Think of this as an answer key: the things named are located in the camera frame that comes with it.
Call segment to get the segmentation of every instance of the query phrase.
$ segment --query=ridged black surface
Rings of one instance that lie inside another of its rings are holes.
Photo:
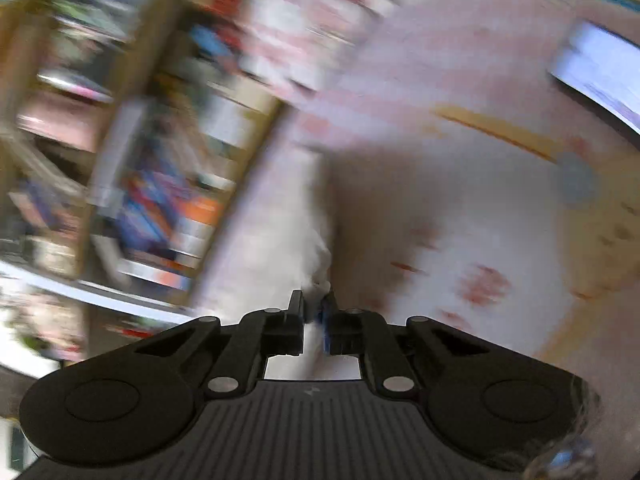
[[[515,480],[517,477],[458,455],[431,433],[414,405],[374,396],[362,381],[260,381],[245,397],[210,402],[180,441],[154,456],[104,469],[65,466],[41,458],[19,478]]]

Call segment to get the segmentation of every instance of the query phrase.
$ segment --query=white shelf edge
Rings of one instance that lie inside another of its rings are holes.
[[[49,292],[66,296],[73,300],[82,301],[83,303],[94,304],[110,310],[124,312],[133,316],[146,317],[167,323],[185,323],[194,319],[194,316],[173,312],[160,308],[157,304],[146,302],[143,300],[132,301],[132,298],[116,291],[103,289],[92,290],[93,287],[82,283],[74,282],[62,277],[53,277],[46,275],[37,269],[28,266],[11,264],[4,260],[0,260],[0,272],[24,280],[32,286],[37,286]]]

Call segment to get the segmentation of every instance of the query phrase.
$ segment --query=monitor screen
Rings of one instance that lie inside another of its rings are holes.
[[[640,134],[640,48],[637,45],[594,23],[581,22],[551,73]]]

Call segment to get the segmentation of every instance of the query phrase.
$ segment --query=white wall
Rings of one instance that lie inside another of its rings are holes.
[[[8,469],[9,463],[9,438],[12,424],[4,418],[0,418],[0,480],[12,480],[18,473]]]

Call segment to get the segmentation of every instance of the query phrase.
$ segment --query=circular cap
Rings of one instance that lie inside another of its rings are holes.
[[[215,377],[209,381],[207,386],[212,392],[226,394],[234,391],[239,384],[233,377]]]
[[[44,376],[22,398],[28,441],[62,463],[107,466],[147,456],[191,421],[191,387],[168,359],[124,349]]]
[[[556,409],[556,396],[542,384],[524,380],[492,384],[482,394],[482,402],[495,416],[510,422],[537,422]]]
[[[104,422],[127,415],[133,410],[140,394],[123,381],[100,379],[81,384],[66,396],[66,410],[87,422]]]
[[[382,385],[390,392],[408,392],[415,383],[409,377],[393,376],[386,378]]]

